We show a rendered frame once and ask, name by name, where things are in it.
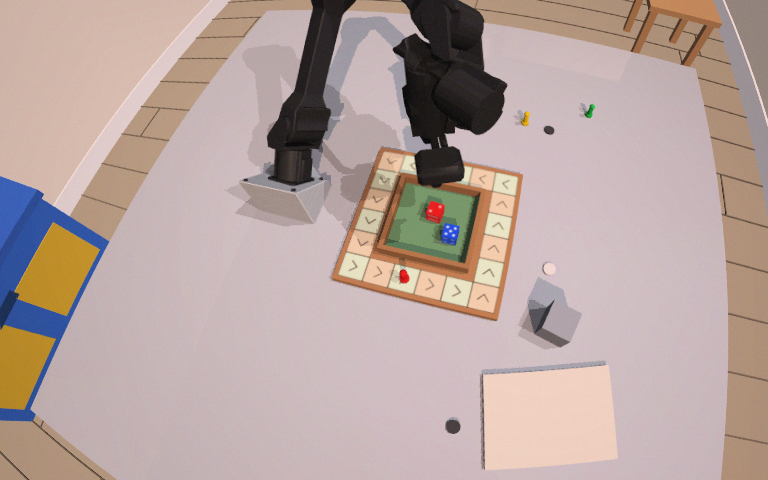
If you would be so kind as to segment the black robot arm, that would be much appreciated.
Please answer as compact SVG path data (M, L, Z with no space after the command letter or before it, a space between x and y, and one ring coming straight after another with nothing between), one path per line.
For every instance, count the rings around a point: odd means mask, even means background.
M314 181L311 149L319 149L331 109L323 99L343 14L356 0L311 0L311 13L295 90L267 135L275 149L273 180L295 186ZM460 0L401 0L429 43L415 33L393 52L404 59L407 92L447 113L446 134L484 134L503 113L508 84L484 72L484 18ZM286 143L287 142L287 143Z

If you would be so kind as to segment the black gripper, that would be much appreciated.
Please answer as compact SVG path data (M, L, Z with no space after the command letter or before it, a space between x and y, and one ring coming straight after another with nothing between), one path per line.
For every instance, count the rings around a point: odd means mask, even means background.
M420 150L414 155L418 183L439 188L444 183L464 179L465 166L460 150L448 147L445 122L447 113L437 103L419 103L408 95L407 84L402 88L406 114L410 120L412 136L420 136L431 149ZM440 147L439 147L439 142Z

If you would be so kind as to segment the red die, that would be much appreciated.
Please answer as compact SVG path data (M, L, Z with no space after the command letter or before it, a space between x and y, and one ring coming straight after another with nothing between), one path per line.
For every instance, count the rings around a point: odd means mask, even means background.
M444 204L431 201L428 207L428 210L426 212L426 217L427 217L427 220L440 223L443 213L444 213Z

